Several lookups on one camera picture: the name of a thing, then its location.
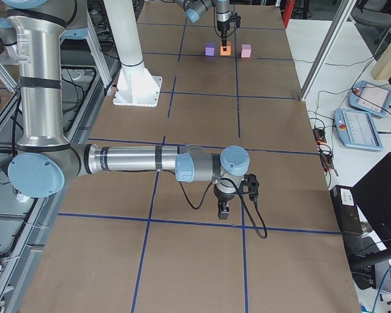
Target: black band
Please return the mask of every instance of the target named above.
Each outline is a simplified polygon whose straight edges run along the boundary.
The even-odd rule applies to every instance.
[[[89,164],[89,157],[90,157],[90,149],[91,149],[92,144],[89,143],[88,145],[85,146],[84,150],[84,158],[83,158],[83,163],[84,163],[84,168],[85,171],[88,174],[93,174],[92,171],[90,170],[90,164]]]
[[[11,46],[14,46],[15,44],[17,44],[18,42],[12,42],[11,44],[2,44],[4,47],[11,47]]]
[[[51,89],[61,89],[60,80],[47,80],[45,78],[35,78],[35,77],[19,77],[19,86],[28,87],[28,88],[51,88]]]
[[[57,152],[64,151],[71,148],[71,145],[68,143],[66,145],[53,145],[51,147],[31,147],[29,145],[18,145],[18,150],[23,152]]]
[[[76,15],[77,15],[77,9],[78,9],[78,3],[77,3],[77,0],[74,0],[74,11],[71,15],[71,18],[67,21],[67,25],[70,25],[72,23],[72,21],[75,20],[76,18]]]
[[[155,147],[155,169],[156,171],[162,170],[162,146],[157,145]]]
[[[109,147],[103,147],[100,152],[100,165],[103,171],[110,171],[107,163],[107,154],[109,153]]]
[[[55,16],[41,12],[11,8],[10,10],[7,10],[7,16],[25,16],[27,18],[36,18],[38,20],[48,21],[66,28],[66,22],[62,18],[57,18]]]
[[[140,61],[138,64],[135,64],[135,65],[126,65],[126,64],[124,64],[124,63],[122,63],[122,65],[124,65],[124,66],[126,66],[126,67],[136,67],[136,66],[138,66],[138,65],[140,65],[140,64],[142,64],[143,63],[143,59],[142,59],[142,61]]]
[[[74,154],[76,155],[77,157],[77,160],[78,160],[78,172],[77,172],[77,175],[80,173],[81,171],[81,158],[80,158],[80,155],[78,154],[78,152],[73,148],[73,147],[70,147],[71,151],[74,152]]]
[[[220,179],[220,168],[222,163],[220,162],[220,155],[218,153],[211,154],[213,177],[212,180],[216,181]]]

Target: silver arm segment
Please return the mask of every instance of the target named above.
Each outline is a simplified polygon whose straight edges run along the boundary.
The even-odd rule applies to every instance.
[[[224,213],[228,201],[235,194],[241,195],[239,186],[248,176],[249,166],[249,155],[241,147],[231,146],[217,154],[206,153],[197,145],[99,148],[93,144],[70,143],[62,128],[59,39],[70,24],[74,29],[83,29],[87,25],[85,0],[77,0],[78,8],[73,0],[45,0],[41,5],[32,5],[28,9],[20,5],[31,3],[29,0],[3,1],[8,5],[8,20],[18,35],[25,131],[17,142],[19,155],[8,167],[8,176],[15,188],[27,196],[42,198],[60,191],[81,175],[100,171],[169,170],[175,171],[175,178],[180,182],[212,182],[214,194],[219,199],[219,211]],[[105,3],[109,18],[125,20],[122,14],[128,14],[129,22],[124,22],[124,27],[114,27],[113,32],[122,64],[135,62],[132,70],[136,72],[139,68],[145,70],[145,67],[129,1],[105,0]],[[215,3],[212,0],[176,1],[187,16],[198,18],[215,5],[218,28],[223,31],[222,39],[227,37],[229,23],[233,21],[229,0],[214,0]],[[135,34],[133,41],[119,39],[125,30]],[[129,87],[134,85],[132,80],[123,78]],[[145,86],[140,88],[144,92],[147,84],[142,82],[136,81],[136,86]]]

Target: purple cube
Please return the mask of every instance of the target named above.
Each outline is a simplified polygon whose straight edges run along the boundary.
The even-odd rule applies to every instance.
[[[241,57],[250,57],[251,51],[252,51],[252,48],[251,48],[250,44],[243,44]]]
[[[214,42],[208,42],[206,45],[205,55],[208,57],[214,57],[216,44]]]

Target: metal frame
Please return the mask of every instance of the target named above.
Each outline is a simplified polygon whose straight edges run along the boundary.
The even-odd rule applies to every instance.
[[[327,31],[326,37],[320,47],[319,52],[315,58],[313,66],[307,75],[306,81],[304,82],[303,88],[300,93],[300,100],[305,101],[310,92],[315,80],[317,79],[320,71],[326,62],[326,59],[333,48],[336,39],[339,36],[340,30],[344,23],[347,21],[353,7],[355,6],[356,0],[343,0],[339,6],[339,9]]]

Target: monitor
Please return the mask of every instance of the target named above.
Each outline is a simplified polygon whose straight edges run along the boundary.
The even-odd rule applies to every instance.
[[[379,238],[391,239],[391,152],[363,176],[351,192]],[[391,248],[391,240],[384,244]]]

